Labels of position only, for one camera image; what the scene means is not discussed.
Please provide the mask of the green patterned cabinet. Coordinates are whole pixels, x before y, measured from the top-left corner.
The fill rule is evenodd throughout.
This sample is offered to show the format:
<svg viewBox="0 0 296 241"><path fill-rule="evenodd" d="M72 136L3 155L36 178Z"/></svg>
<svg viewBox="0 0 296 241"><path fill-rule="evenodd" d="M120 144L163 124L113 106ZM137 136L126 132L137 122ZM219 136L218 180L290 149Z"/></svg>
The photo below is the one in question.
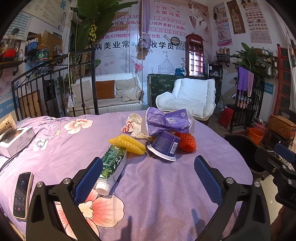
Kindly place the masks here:
<svg viewBox="0 0 296 241"><path fill-rule="evenodd" d="M156 97L164 92L172 92L174 82L181 78L175 75L149 74L147 76L147 101L151 107L156 107Z"/></svg>

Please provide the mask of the white box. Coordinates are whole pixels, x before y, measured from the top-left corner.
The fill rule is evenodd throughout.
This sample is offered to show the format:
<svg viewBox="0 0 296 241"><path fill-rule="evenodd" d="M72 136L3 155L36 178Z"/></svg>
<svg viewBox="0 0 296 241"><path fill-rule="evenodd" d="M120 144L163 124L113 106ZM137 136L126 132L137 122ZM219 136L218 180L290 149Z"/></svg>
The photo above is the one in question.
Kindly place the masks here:
<svg viewBox="0 0 296 241"><path fill-rule="evenodd" d="M1 137L1 155L12 157L17 152L25 148L35 136L32 127L20 128L14 132L6 132Z"/></svg>

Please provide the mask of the potted green plant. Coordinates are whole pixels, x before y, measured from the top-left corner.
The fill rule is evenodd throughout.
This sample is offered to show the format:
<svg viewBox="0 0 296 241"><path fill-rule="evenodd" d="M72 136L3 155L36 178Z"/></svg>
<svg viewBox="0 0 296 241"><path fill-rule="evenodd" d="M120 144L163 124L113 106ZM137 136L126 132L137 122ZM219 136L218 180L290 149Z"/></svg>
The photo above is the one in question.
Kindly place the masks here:
<svg viewBox="0 0 296 241"><path fill-rule="evenodd" d="M241 46L243 50L236 51L237 54L235 54L238 59L235 65L250 71L258 79L269 79L267 69L270 67L270 64L256 54L254 47L249 47L244 42L241 43Z"/></svg>

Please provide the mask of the smartphone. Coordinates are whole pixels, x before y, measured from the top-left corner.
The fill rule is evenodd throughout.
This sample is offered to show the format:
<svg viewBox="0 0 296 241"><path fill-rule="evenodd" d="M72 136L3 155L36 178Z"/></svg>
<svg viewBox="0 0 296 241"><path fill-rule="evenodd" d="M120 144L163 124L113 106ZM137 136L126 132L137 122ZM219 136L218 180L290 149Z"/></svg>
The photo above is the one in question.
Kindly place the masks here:
<svg viewBox="0 0 296 241"><path fill-rule="evenodd" d="M18 176L13 198L13 216L19 220L27 218L33 179L32 172L25 172Z"/></svg>

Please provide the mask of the red foam fruit net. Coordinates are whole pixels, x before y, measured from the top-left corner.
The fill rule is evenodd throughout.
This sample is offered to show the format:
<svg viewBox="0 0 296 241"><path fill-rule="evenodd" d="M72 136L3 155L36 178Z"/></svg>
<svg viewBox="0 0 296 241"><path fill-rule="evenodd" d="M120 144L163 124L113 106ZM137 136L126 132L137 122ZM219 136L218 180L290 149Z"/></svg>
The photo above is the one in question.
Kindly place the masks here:
<svg viewBox="0 0 296 241"><path fill-rule="evenodd" d="M179 149L187 153L192 153L196 150L196 141L192 134L175 132L175 136L180 138Z"/></svg>

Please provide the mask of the purple yogurt cup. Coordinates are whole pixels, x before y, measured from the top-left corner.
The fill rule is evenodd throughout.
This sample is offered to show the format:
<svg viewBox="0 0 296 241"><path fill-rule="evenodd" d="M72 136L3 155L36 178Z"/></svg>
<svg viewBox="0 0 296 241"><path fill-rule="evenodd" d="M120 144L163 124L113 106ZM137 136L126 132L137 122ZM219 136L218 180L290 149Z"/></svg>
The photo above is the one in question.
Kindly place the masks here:
<svg viewBox="0 0 296 241"><path fill-rule="evenodd" d="M158 133L154 141L147 145L147 148L158 157L167 161L176 161L176 150L180 143L180 138L169 132Z"/></svg>

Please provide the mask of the large green plant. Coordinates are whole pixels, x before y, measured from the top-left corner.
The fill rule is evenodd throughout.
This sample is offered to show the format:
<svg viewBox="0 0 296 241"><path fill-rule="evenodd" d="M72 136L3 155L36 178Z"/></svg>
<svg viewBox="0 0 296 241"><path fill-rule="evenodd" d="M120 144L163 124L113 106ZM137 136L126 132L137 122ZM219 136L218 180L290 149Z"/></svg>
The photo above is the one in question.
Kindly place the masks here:
<svg viewBox="0 0 296 241"><path fill-rule="evenodd" d="M113 26L115 14L138 1L80 0L71 11L78 20L71 21L70 52L91 48Z"/></svg>

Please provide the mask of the green white milk carton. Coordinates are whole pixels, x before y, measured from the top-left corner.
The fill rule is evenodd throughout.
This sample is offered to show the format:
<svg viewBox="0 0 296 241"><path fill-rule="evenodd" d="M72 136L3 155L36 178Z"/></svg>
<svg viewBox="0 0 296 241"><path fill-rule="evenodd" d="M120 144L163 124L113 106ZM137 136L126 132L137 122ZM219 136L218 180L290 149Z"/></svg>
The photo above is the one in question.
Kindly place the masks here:
<svg viewBox="0 0 296 241"><path fill-rule="evenodd" d="M102 157L103 170L95 184L96 192L108 196L126 165L126 148L110 145Z"/></svg>

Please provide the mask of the purple plastic wrapper bag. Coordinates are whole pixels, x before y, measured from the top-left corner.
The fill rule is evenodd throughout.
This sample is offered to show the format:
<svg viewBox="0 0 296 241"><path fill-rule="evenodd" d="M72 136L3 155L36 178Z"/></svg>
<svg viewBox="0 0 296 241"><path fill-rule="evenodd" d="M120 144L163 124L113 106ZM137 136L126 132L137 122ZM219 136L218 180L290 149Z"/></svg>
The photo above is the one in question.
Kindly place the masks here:
<svg viewBox="0 0 296 241"><path fill-rule="evenodd" d="M164 131L193 134L195 120L186 109L164 113L157 108L150 107L145 113L145 126L149 136Z"/></svg>

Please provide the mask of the purple towel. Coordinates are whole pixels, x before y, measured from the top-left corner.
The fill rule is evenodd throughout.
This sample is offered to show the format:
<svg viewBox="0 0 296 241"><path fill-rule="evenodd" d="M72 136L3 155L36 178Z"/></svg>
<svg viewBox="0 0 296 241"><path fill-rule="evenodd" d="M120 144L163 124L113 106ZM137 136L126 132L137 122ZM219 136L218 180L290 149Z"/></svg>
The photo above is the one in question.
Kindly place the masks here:
<svg viewBox="0 0 296 241"><path fill-rule="evenodd" d="M249 71L243 67L238 67L238 85L237 89L241 91L248 90Z"/></svg>

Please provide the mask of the white wicker sofa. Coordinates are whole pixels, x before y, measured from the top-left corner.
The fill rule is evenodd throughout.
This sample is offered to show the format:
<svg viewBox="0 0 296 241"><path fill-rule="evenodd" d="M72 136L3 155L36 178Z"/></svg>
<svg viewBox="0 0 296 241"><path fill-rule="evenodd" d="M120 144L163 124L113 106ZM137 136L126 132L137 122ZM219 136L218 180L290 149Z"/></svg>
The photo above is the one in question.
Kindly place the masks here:
<svg viewBox="0 0 296 241"><path fill-rule="evenodd" d="M104 114L142 109L144 91L136 73L96 75L76 80L67 103L67 114Z"/></svg>

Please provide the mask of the black iron bed frame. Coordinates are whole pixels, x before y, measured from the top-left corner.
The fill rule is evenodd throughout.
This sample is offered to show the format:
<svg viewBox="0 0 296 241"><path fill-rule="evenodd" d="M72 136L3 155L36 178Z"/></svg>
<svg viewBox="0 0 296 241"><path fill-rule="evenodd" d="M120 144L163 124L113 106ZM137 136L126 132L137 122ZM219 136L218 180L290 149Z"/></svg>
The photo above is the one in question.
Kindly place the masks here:
<svg viewBox="0 0 296 241"><path fill-rule="evenodd" d="M11 83L16 119L99 114L95 49L89 48L37 64Z"/></svg>

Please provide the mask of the black metal rack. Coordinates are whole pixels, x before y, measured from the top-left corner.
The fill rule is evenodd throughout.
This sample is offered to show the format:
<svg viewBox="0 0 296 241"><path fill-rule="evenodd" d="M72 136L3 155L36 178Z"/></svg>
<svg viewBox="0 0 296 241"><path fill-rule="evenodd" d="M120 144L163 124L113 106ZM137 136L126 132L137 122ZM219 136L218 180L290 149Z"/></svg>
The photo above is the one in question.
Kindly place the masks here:
<svg viewBox="0 0 296 241"><path fill-rule="evenodd" d="M229 125L229 132L232 133L235 127L242 126L244 128L252 125L253 120L259 117L264 91L264 81L253 78L253 85L248 82L248 90L241 91L237 89L238 73L236 77L236 93L234 95L233 116Z"/></svg>

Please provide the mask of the white red plastic bag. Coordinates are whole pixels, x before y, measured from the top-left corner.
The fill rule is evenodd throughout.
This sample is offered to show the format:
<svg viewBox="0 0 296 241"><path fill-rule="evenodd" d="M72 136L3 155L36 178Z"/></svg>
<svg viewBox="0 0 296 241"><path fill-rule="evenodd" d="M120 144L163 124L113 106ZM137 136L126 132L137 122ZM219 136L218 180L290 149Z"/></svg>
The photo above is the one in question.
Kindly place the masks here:
<svg viewBox="0 0 296 241"><path fill-rule="evenodd" d="M125 126L121 128L122 133L130 133L131 137L147 139L149 136L142 132L142 117L137 113L128 116Z"/></svg>

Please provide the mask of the orange bucket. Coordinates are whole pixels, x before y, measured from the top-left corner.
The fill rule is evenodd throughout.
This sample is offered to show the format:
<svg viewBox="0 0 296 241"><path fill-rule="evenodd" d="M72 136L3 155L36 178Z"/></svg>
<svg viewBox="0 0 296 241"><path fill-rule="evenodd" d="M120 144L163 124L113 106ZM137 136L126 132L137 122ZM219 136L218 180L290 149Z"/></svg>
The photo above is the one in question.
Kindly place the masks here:
<svg viewBox="0 0 296 241"><path fill-rule="evenodd" d="M263 139L263 132L256 128L249 128L247 137L256 145L259 145Z"/></svg>

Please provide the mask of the yellow foam fruit net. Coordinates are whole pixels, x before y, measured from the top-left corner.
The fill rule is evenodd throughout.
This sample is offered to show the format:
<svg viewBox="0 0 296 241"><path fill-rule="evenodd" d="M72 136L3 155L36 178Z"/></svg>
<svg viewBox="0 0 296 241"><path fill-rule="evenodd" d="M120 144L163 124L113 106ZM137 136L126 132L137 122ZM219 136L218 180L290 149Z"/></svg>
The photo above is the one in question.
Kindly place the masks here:
<svg viewBox="0 0 296 241"><path fill-rule="evenodd" d="M109 139L109 143L119 147L126 148L127 152L143 155L146 151L144 144L128 135L119 135L115 138Z"/></svg>

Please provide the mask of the orange cushion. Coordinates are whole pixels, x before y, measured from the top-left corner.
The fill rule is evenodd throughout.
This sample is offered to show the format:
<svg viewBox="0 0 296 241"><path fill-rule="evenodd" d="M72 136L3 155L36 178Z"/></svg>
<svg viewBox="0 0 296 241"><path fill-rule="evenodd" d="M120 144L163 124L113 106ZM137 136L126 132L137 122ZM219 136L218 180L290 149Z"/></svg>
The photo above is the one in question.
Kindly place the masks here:
<svg viewBox="0 0 296 241"><path fill-rule="evenodd" d="M96 97L98 100L115 98L115 81L97 81Z"/></svg>

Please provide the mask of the red phone booth cabinet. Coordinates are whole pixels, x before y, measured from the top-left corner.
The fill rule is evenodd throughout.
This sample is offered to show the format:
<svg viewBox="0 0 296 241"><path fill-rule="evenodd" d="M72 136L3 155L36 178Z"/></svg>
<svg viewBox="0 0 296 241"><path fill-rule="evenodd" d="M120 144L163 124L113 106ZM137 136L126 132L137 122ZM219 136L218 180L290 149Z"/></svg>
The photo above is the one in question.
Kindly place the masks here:
<svg viewBox="0 0 296 241"><path fill-rule="evenodd" d="M186 36L185 70L187 76L198 77L204 73L203 39L196 34Z"/></svg>

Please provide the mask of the black trash bin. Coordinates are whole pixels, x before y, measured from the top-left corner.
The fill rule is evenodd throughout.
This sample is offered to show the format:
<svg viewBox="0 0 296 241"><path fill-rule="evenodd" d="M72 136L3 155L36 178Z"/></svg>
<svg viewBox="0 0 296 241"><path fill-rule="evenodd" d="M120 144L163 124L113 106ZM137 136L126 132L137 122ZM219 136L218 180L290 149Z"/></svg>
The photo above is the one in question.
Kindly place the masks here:
<svg viewBox="0 0 296 241"><path fill-rule="evenodd" d="M248 137L238 134L227 134L224 136L224 139L241 154L254 178L267 174L267 171L255 161L255 153L259 147Z"/></svg>

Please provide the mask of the wooden chest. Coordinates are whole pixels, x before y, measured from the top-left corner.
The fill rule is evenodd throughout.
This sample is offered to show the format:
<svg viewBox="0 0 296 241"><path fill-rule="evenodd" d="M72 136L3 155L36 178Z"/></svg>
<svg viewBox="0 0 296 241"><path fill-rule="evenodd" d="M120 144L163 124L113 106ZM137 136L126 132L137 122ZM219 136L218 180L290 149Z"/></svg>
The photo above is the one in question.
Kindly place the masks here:
<svg viewBox="0 0 296 241"><path fill-rule="evenodd" d="M284 139L292 140L295 137L295 124L283 116L269 116L267 127Z"/></svg>

